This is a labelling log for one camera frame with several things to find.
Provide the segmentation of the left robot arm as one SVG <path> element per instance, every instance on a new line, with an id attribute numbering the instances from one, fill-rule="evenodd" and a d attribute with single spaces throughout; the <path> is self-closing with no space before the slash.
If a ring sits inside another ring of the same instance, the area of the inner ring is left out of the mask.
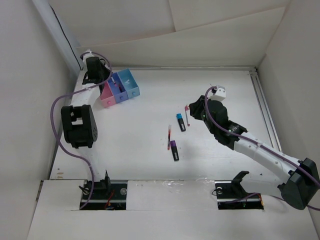
<path id="1" fill-rule="evenodd" d="M 71 102 L 60 110 L 63 136 L 66 143 L 76 150 L 73 156 L 83 160 L 89 168 L 91 180 L 86 187 L 94 189 L 100 198 L 111 194 L 110 179 L 101 166 L 94 143 L 98 140 L 98 127 L 93 105 L 101 97 L 105 84 L 112 76 L 109 62 L 97 53 L 87 50 L 81 55 L 84 63 Z"/>

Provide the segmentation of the purple capped black highlighter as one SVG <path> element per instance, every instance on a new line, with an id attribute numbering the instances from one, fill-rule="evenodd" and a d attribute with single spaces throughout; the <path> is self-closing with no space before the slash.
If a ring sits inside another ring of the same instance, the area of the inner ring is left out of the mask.
<path id="1" fill-rule="evenodd" d="M 179 153 L 175 140 L 170 141 L 170 149 L 172 152 L 172 157 L 175 162 L 179 161 Z"/>

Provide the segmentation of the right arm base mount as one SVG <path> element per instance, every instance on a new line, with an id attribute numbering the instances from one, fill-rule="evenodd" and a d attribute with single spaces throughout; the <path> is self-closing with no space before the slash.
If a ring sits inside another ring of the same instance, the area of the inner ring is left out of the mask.
<path id="1" fill-rule="evenodd" d="M 241 171 L 232 180 L 215 181 L 211 195 L 216 197 L 219 210 L 264 210 L 261 195 L 248 193 L 241 186 L 248 174 L 248 171 Z"/>

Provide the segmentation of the blue capped black highlighter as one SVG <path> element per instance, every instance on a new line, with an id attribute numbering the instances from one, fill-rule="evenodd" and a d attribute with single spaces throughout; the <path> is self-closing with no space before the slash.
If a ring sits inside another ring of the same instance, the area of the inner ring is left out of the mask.
<path id="1" fill-rule="evenodd" d="M 178 125 L 179 125 L 179 128 L 180 128 L 181 132 L 185 132 L 186 131 L 186 126 L 185 126 L 182 114 L 181 113 L 177 113 L 176 114 L 176 119 L 177 119 L 177 122 L 178 122 Z"/>

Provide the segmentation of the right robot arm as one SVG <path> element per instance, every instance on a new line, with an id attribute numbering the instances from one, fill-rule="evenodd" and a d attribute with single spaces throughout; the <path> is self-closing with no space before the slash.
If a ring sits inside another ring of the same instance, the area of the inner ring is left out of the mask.
<path id="1" fill-rule="evenodd" d="M 240 171 L 233 179 L 218 181 L 215 191 L 220 208 L 243 202 L 256 195 L 281 198 L 291 207 L 304 210 L 320 189 L 320 177 L 316 163 L 288 156 L 258 140 L 240 124 L 229 120 L 222 102 L 202 95 L 189 104 L 189 114 L 203 121 L 223 146 L 241 153 L 262 165 L 275 175 L 275 179 L 245 181 L 249 171 Z"/>

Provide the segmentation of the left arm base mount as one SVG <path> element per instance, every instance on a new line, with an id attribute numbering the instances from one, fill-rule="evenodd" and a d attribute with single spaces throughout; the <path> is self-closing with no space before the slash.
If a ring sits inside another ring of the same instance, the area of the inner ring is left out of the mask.
<path id="1" fill-rule="evenodd" d="M 92 181 L 85 181 L 83 186 L 79 186 L 82 191 L 79 204 L 80 210 L 92 211 L 123 211 L 126 210 L 128 181 L 110 180 L 108 173 L 105 178 L 95 182 L 91 197 L 89 198 Z"/>

